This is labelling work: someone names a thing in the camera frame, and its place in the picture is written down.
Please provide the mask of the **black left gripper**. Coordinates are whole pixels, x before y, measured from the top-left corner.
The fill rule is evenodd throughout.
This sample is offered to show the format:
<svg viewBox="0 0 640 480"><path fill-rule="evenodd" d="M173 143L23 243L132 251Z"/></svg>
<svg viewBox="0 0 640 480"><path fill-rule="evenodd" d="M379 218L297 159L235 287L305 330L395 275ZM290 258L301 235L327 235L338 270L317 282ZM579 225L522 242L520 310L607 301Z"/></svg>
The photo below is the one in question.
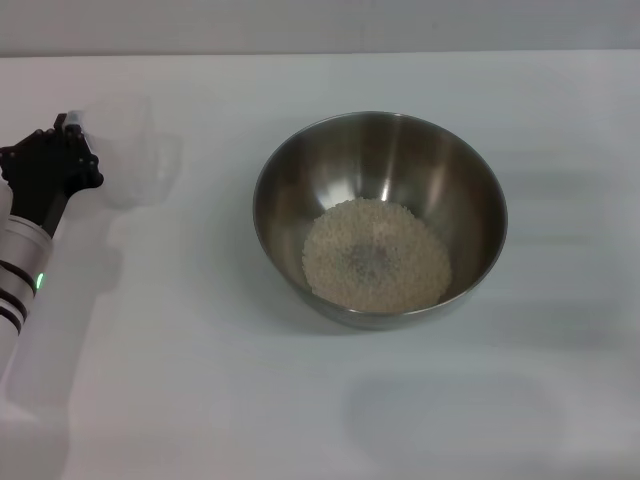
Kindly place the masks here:
<svg viewBox="0 0 640 480"><path fill-rule="evenodd" d="M77 124L65 128L67 113L13 147L1 149L2 178L12 190L10 214L52 237L74 191L99 188L104 176Z"/></svg>

